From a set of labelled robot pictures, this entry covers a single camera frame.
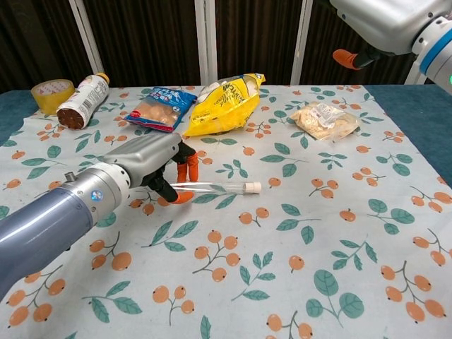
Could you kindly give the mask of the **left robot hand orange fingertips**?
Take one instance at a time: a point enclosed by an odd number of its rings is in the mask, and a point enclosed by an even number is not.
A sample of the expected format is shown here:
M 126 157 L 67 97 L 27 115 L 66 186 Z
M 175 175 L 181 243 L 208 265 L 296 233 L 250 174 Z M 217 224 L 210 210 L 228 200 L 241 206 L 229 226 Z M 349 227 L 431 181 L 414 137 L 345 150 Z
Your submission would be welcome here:
M 194 197 L 191 191 L 177 192 L 164 178 L 169 161 L 177 165 L 177 183 L 198 181 L 198 153 L 178 133 L 141 136 L 108 152 L 107 164 L 116 165 L 129 178 L 128 187 L 148 187 L 168 203 L 183 204 Z

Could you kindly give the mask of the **right robot hand orange thumb tip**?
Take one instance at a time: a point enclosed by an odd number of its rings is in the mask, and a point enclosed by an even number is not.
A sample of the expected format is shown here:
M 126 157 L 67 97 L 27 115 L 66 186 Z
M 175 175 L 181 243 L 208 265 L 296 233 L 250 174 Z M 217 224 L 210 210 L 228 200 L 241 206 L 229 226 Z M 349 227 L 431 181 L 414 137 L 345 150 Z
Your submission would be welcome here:
M 452 0 L 329 0 L 337 15 L 368 47 L 359 53 L 334 51 L 341 66 L 359 70 L 384 54 L 409 54 L 420 31 L 434 16 L 452 10 Z

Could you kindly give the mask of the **clear glass test tube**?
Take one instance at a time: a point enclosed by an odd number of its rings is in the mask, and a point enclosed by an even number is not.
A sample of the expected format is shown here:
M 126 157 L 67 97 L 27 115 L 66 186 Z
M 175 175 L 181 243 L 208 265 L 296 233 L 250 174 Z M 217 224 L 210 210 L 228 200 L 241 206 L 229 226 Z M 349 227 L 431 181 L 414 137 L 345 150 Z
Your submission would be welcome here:
M 245 184 L 242 182 L 184 182 L 170 186 L 177 191 L 194 193 L 245 194 Z

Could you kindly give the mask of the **blue snack bag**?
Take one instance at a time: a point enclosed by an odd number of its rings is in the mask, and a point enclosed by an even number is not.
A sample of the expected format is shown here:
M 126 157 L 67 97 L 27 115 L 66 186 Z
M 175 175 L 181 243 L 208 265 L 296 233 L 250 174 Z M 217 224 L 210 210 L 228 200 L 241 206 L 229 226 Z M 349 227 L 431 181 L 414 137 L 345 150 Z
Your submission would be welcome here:
M 172 133 L 197 97 L 190 93 L 154 87 L 124 118 L 131 124 Z

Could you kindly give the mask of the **white drink bottle yellow cap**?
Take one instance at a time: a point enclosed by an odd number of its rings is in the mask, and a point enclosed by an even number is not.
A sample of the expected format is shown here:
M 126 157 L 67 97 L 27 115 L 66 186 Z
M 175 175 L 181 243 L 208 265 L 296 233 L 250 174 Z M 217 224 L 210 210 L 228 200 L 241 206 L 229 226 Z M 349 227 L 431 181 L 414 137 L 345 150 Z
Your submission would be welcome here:
M 108 93 L 109 77 L 105 73 L 85 77 L 72 96 L 59 105 L 56 111 L 59 123 L 72 130 L 84 129 Z

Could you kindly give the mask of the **yellow marshmallow bag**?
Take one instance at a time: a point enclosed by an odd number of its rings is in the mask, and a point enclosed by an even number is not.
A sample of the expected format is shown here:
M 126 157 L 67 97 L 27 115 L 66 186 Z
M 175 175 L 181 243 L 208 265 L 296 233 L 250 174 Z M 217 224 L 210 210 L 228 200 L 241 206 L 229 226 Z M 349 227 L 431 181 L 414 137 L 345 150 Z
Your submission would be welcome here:
M 202 89 L 191 113 L 187 137 L 204 136 L 242 128 L 260 102 L 266 77 L 245 73 L 220 79 Z

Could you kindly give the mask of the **yellowish clear tape roll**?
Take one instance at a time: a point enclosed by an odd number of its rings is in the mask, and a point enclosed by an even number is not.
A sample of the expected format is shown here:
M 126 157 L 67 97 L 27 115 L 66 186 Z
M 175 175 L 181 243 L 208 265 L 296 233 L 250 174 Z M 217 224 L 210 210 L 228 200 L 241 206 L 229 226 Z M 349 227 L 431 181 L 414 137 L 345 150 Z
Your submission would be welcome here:
M 45 115 L 55 115 L 58 107 L 67 101 L 74 92 L 73 83 L 66 79 L 45 81 L 35 85 L 31 90 L 37 106 Z

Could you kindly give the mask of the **clear bag of beige snacks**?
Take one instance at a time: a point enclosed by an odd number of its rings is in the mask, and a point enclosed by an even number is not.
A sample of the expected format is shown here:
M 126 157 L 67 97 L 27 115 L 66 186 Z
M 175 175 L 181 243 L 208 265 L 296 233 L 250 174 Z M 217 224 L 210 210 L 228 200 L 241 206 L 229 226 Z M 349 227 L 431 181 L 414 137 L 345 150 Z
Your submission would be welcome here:
M 290 118 L 318 141 L 339 141 L 359 127 L 355 115 L 320 102 L 310 102 L 292 113 Z

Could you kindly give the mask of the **floral fruit-print tablecloth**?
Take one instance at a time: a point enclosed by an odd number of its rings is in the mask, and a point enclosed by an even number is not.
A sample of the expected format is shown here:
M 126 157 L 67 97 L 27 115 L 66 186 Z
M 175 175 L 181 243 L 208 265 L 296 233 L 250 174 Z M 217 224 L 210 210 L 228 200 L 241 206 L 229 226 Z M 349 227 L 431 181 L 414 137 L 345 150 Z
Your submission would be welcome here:
M 320 102 L 359 127 L 318 141 Z M 452 339 L 452 183 L 360 85 L 265 86 L 245 129 L 192 138 L 205 182 L 134 189 L 0 301 L 0 339 Z

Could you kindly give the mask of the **dark folding screen white frame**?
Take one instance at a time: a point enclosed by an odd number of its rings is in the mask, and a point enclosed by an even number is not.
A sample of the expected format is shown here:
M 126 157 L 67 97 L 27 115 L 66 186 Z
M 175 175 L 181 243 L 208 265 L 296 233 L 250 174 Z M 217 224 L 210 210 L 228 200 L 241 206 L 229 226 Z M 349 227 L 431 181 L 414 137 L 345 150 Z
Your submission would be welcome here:
M 220 78 L 257 72 L 290 82 L 305 0 L 215 0 Z M 201 82 L 194 0 L 82 0 L 113 87 Z M 301 85 L 401 84 L 413 56 L 384 57 L 361 71 L 337 64 L 337 49 L 365 41 L 326 0 L 314 0 Z M 69 0 L 0 0 L 0 93 L 93 72 Z

